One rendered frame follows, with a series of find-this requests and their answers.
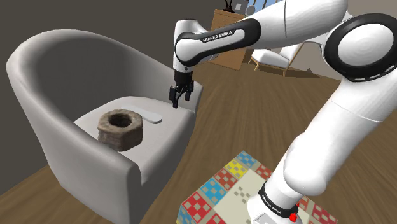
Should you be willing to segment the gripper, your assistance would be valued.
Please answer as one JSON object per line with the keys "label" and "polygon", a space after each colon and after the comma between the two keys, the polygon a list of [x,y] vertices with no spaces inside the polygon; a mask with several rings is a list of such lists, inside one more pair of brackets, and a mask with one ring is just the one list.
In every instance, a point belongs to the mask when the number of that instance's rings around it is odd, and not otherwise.
{"label": "gripper", "polygon": [[192,72],[184,73],[177,70],[174,71],[174,81],[176,86],[171,86],[169,89],[169,100],[171,101],[173,108],[178,108],[178,100],[183,92],[183,89],[186,90],[185,100],[190,100],[190,96],[194,91],[194,81],[192,78]]}

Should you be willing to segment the white flat remote control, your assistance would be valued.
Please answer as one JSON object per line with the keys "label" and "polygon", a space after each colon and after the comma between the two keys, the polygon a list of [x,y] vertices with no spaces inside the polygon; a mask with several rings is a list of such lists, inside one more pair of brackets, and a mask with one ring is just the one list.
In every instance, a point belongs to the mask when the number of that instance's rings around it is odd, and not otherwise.
{"label": "white flat remote control", "polygon": [[154,113],[133,105],[124,105],[122,106],[122,109],[130,110],[137,114],[140,114],[144,120],[152,124],[158,124],[163,119],[162,115],[159,115],[158,113]]}

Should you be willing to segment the brown stone hexagonal pot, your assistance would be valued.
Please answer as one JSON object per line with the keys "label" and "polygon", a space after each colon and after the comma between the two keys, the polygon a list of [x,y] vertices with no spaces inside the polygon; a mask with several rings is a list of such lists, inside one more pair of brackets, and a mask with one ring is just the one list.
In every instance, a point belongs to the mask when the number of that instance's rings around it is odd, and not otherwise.
{"label": "brown stone hexagonal pot", "polygon": [[143,140],[143,119],[138,113],[114,109],[104,113],[97,124],[97,140],[116,151],[127,151]]}

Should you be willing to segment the white wooden lounge chair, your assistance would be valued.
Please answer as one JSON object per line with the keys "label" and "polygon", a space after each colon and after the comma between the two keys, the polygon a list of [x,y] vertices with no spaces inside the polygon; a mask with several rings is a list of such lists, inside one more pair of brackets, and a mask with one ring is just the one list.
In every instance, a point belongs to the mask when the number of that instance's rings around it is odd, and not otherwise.
{"label": "white wooden lounge chair", "polygon": [[249,62],[256,64],[255,71],[259,70],[260,66],[268,66],[282,70],[282,75],[285,77],[302,46],[303,43],[285,46],[279,53],[267,49],[254,50]]}

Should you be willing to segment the patterned robot stand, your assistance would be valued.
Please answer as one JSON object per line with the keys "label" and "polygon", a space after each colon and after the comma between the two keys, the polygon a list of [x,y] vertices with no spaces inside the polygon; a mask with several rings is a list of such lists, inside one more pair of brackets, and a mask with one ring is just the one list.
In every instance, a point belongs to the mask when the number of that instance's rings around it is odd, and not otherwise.
{"label": "patterned robot stand", "polygon": [[247,202],[271,174],[240,152],[181,203],[176,224],[251,224]]}

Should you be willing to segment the window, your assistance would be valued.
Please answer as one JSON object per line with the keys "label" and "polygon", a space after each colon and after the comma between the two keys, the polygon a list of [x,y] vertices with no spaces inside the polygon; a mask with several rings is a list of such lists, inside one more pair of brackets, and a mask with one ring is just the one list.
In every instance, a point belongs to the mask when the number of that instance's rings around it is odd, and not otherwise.
{"label": "window", "polygon": [[245,16],[250,16],[280,1],[282,0],[249,0],[247,4]]}

